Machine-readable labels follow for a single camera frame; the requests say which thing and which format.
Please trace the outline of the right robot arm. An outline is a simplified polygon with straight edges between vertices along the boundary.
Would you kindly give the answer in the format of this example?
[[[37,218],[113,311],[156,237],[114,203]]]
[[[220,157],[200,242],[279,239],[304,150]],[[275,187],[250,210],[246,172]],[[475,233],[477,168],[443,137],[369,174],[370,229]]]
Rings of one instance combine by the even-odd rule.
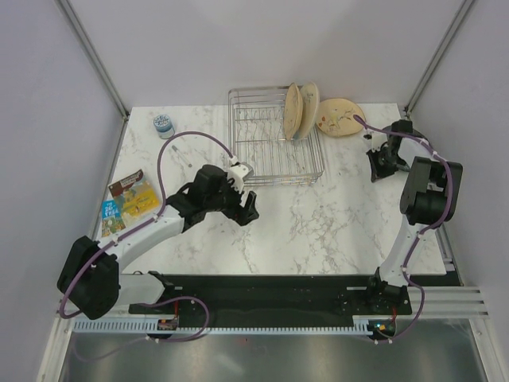
[[[408,175],[399,202],[398,235],[370,277],[363,300],[371,312],[391,314],[408,299],[410,274],[426,240],[455,213],[463,166],[443,159],[409,120],[400,119],[381,132],[387,140],[367,152],[371,180],[403,170]]]

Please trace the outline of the blue and cream plate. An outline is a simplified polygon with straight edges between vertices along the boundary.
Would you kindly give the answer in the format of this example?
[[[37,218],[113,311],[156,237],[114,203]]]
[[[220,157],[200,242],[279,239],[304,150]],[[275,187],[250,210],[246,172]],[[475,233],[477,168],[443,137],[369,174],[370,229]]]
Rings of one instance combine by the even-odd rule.
[[[314,82],[308,82],[300,89],[303,99],[303,108],[301,116],[301,124],[293,136],[296,140],[306,138],[315,125],[317,113],[320,105],[320,92],[318,86]]]

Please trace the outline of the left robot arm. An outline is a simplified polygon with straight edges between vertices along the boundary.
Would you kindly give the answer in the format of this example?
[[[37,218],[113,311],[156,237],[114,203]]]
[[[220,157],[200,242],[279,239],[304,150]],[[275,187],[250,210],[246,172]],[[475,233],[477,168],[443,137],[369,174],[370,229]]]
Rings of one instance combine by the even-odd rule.
[[[80,237],[57,281],[63,295],[60,316],[69,318],[67,302],[91,320],[115,306],[150,306],[158,313],[171,310],[175,295],[170,282],[156,271],[127,274],[125,268],[161,242],[199,224],[210,212],[221,212],[240,226],[257,220],[256,194],[243,192],[244,181],[252,172],[242,162],[227,170],[204,165],[193,181],[167,197],[161,211],[139,225],[100,241]]]

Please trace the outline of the cream plate with yellow bird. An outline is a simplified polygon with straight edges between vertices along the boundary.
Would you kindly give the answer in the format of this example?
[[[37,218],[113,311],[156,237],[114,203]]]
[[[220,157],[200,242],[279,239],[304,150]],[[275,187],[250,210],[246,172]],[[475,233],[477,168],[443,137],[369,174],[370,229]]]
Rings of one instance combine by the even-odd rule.
[[[303,99],[299,87],[292,83],[286,93],[283,113],[283,131],[286,140],[291,140],[301,124]]]

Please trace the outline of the dark teal plate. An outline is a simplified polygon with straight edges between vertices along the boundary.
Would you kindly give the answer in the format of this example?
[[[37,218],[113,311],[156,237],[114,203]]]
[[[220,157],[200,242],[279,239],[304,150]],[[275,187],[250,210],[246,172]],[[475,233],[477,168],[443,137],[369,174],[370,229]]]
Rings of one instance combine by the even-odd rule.
[[[420,141],[423,141],[425,144],[428,144],[427,138],[415,129],[413,129],[410,135],[415,137],[415,139],[402,138],[397,150],[397,168],[404,172],[410,171],[415,158],[430,158],[429,151],[420,143]]]

